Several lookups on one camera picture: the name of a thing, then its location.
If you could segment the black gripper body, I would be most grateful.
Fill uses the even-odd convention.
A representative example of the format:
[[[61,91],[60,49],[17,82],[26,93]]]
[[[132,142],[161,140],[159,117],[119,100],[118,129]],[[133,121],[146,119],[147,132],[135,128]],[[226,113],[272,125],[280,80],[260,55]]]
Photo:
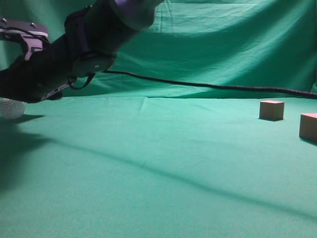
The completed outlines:
[[[26,60],[27,44],[21,45],[23,55],[0,72],[0,96],[27,103],[37,103],[49,93],[66,85],[72,71],[67,42],[53,42],[33,52]]]

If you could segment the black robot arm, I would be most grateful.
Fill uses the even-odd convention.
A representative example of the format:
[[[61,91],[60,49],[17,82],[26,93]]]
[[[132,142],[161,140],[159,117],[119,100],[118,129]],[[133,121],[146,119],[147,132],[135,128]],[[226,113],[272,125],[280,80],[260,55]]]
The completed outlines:
[[[78,78],[90,82],[109,69],[117,52],[150,27],[158,0],[98,0],[65,20],[64,34],[48,40],[44,25],[0,20],[0,38],[20,44],[23,54],[0,72],[0,95],[26,103],[58,100]]]

